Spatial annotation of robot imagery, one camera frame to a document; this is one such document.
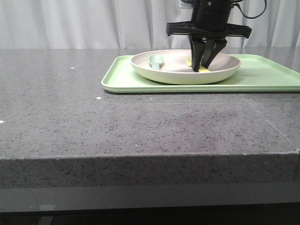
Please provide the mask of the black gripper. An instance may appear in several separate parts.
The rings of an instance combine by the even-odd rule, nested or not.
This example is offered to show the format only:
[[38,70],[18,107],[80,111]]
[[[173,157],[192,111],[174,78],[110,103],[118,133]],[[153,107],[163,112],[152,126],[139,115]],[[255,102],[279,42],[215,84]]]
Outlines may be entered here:
[[201,37],[249,38],[252,32],[250,27],[228,23],[234,4],[231,0],[196,0],[190,21],[167,23],[168,36],[189,35],[191,66],[195,72],[199,71],[200,65],[208,68],[218,53],[227,45],[226,39],[208,39],[205,42]]

